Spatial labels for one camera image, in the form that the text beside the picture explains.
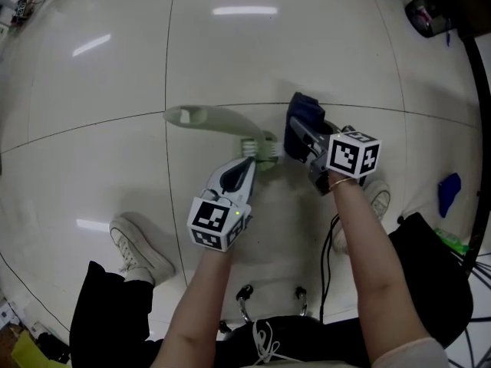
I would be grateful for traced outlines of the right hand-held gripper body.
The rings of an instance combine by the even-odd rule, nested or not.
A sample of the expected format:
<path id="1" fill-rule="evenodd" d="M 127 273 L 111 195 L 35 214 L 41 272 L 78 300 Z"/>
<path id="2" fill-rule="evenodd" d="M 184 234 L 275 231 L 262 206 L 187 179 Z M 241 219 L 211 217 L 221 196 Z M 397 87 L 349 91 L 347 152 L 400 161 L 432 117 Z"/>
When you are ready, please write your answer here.
<path id="1" fill-rule="evenodd" d="M 372 174 L 381 154 L 381 141 L 361 131 L 313 133 L 310 150 L 315 154 L 308 178 L 321 196 L 330 192 L 328 173 L 335 171 L 359 180 Z"/>

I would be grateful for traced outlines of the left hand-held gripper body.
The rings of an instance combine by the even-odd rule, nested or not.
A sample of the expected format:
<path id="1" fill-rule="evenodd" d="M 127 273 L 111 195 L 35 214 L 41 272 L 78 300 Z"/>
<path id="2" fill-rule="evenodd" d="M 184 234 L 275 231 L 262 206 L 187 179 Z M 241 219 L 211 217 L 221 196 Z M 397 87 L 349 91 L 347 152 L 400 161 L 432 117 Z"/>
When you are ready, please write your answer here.
<path id="1" fill-rule="evenodd" d="M 211 174 L 201 195 L 193 199 L 186 223 L 193 243 L 221 252 L 232 247 L 252 217 L 252 189 L 240 190 L 242 174 L 223 175 L 224 165 Z"/>

